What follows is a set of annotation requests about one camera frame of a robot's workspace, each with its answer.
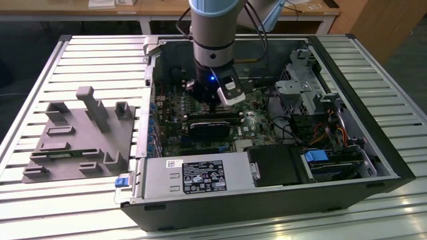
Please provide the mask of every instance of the gray floor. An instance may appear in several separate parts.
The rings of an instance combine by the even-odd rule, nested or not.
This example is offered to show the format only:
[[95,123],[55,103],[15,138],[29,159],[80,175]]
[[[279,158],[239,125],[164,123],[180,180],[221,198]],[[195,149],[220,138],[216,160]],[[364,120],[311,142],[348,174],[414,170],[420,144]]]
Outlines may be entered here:
[[[0,88],[0,140],[24,103],[60,35],[140,34],[136,22],[53,22],[44,29],[39,22],[1,22],[0,59],[15,81]],[[384,66],[420,108],[427,110],[427,18]]]

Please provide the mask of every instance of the motherboard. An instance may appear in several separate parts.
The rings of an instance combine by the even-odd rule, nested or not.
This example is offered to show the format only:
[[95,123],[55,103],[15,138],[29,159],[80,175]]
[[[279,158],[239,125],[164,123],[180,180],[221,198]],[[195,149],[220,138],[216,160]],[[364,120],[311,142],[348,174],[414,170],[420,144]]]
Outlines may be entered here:
[[215,112],[176,85],[160,85],[156,95],[164,157],[243,152],[247,147],[277,142],[264,91],[251,92],[233,106],[217,106]]

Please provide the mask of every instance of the warning label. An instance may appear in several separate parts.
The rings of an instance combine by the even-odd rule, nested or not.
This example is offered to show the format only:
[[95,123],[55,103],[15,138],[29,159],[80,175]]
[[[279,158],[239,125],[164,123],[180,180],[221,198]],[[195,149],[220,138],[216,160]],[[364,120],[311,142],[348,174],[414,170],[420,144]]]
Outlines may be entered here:
[[181,179],[185,194],[225,191],[223,160],[183,163]]

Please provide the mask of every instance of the wooden desk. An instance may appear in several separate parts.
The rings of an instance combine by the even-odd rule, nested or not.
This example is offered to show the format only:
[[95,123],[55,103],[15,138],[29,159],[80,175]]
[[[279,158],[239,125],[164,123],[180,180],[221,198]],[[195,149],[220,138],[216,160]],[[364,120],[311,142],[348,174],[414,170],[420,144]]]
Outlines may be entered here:
[[384,64],[427,11],[427,0],[335,0],[342,9],[330,34],[354,34]]
[[[0,21],[139,21],[143,34],[149,35],[151,21],[176,21],[187,8],[188,0],[137,0],[133,6],[101,10],[89,10],[88,0],[0,0]],[[303,12],[284,8],[279,21],[320,22],[316,33],[327,34],[339,8],[312,0],[296,9]]]
[[[176,21],[189,7],[188,0],[141,0],[140,14],[145,16],[141,22],[143,33],[151,33],[149,21]],[[283,8],[279,21],[313,21],[320,22],[316,34],[328,34],[335,17],[340,15],[339,8],[330,8],[323,0],[312,0],[307,4],[297,4],[296,9],[303,11],[296,14],[295,10]]]

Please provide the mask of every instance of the metal table surface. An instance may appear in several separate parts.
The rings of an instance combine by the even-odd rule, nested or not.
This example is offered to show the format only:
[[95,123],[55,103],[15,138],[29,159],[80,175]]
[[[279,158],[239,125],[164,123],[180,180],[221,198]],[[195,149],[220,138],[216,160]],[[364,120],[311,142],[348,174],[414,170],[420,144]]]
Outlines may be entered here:
[[[73,36],[69,41],[57,43],[0,146],[0,239],[359,240],[426,237],[426,114],[358,40],[342,35],[319,39],[416,175],[415,181],[346,210],[149,233],[140,230],[113,201],[115,177],[20,183],[48,120],[43,113],[48,102],[65,101],[68,108],[83,108],[75,90],[91,85],[96,90],[95,98],[103,99],[105,106],[113,106],[117,101],[139,106],[145,69],[144,36]],[[133,143],[137,128],[136,119]]]

